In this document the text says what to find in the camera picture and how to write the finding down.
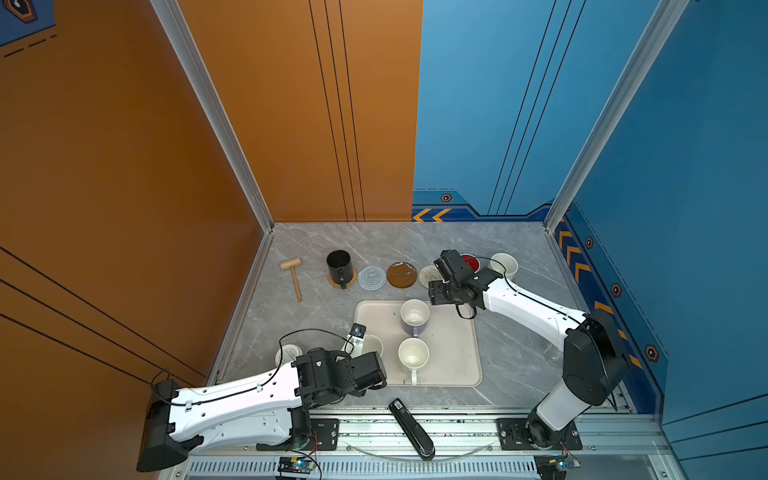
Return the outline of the light blue mug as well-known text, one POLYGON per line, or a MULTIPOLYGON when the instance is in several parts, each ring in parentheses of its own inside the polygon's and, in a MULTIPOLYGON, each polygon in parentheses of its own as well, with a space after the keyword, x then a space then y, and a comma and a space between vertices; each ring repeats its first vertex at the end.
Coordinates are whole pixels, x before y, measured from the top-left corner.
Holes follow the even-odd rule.
POLYGON ((376 353, 380 358, 384 355, 384 345, 382 340, 373 334, 366 334, 363 338, 361 354, 376 353))

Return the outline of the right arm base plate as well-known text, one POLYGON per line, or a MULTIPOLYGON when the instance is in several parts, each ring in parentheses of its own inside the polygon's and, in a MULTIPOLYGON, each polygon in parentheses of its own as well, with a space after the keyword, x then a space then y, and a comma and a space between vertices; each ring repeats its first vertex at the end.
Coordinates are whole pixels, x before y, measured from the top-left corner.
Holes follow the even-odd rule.
POLYGON ((501 448, 512 450, 559 450, 583 449, 581 436, 574 421, 562 430, 555 431, 538 419, 499 418, 496 420, 501 448))

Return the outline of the black mug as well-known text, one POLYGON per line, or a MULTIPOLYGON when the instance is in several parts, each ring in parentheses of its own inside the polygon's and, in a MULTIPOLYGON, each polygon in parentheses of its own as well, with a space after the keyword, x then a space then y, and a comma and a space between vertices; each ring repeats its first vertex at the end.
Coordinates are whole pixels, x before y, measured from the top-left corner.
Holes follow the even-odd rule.
POLYGON ((343 289, 346 282, 353 276, 353 265, 350 254, 345 250, 335 250, 326 257, 326 265, 333 280, 340 284, 343 289))

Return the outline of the clear glass round coaster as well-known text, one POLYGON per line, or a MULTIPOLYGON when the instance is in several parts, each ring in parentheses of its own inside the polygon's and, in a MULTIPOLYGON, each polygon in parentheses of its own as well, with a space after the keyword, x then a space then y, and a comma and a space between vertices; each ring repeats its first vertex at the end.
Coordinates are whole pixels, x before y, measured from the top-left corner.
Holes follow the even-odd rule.
POLYGON ((365 291, 376 291, 387 283, 386 271, 376 265, 369 265, 359 271, 358 284, 365 291))

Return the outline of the red mug white handle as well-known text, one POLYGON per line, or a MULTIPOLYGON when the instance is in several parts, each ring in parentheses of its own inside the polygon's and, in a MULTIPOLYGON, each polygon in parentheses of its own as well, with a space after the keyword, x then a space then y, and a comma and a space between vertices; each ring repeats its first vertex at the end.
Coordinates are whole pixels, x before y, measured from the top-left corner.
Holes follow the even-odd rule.
POLYGON ((461 258, 464 260, 466 265, 473 270, 474 273, 477 273, 481 269, 480 261, 474 255, 462 254, 461 258))

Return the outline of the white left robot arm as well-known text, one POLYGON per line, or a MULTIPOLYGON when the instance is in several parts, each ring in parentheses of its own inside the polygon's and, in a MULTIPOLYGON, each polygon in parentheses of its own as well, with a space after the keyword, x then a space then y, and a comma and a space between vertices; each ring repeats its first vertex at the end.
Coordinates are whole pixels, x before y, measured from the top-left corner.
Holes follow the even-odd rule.
POLYGON ((386 381, 377 352, 354 357, 314 348, 266 373, 215 386, 158 382, 151 388, 136 469, 160 471, 190 453, 238 442, 294 448, 312 436, 310 410, 362 397, 386 381))

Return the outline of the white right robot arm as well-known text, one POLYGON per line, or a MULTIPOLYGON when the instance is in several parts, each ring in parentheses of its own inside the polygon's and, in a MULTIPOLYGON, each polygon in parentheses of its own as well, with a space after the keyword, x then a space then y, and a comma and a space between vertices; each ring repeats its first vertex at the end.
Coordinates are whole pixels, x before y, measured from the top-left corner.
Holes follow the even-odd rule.
POLYGON ((535 449, 559 447, 568 427, 592 407, 614 399, 633 363, 614 320, 605 311, 584 312, 516 286, 507 272, 470 268, 456 250, 434 261, 441 278, 429 283, 433 305, 466 305, 515 321, 562 354, 558 384, 531 410, 522 434, 535 449))

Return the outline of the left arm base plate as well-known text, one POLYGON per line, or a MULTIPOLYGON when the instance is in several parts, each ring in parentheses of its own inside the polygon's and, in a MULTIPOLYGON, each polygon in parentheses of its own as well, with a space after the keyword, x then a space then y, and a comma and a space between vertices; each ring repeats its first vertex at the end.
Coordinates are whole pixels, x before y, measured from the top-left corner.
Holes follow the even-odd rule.
POLYGON ((283 443, 269 446, 257 444, 257 451, 296 450, 305 453, 316 451, 334 451, 337 448, 339 420, 336 418, 310 419, 309 423, 292 431, 292 435, 283 443))

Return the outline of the woven rattan round coaster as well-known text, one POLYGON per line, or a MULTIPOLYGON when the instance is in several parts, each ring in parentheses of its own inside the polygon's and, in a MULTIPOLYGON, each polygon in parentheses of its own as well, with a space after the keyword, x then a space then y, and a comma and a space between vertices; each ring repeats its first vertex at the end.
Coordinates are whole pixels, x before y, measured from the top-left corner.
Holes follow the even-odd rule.
MULTIPOLYGON (((352 285, 354 285, 354 284, 357 282, 357 279, 358 279, 358 270, 357 270, 355 267, 352 267, 352 269, 353 269, 353 276, 352 276, 352 278, 351 278, 351 279, 350 279, 348 282, 346 282, 346 284, 345 284, 345 287, 344 287, 344 288, 348 288, 348 287, 351 287, 352 285)), ((333 277, 332 277, 332 275, 331 275, 330 273, 327 275, 327 280, 328 280, 329 284, 330 284, 332 287, 334 287, 334 288, 336 288, 336 289, 343 289, 343 287, 342 287, 340 284, 336 283, 336 282, 333 280, 333 277)))

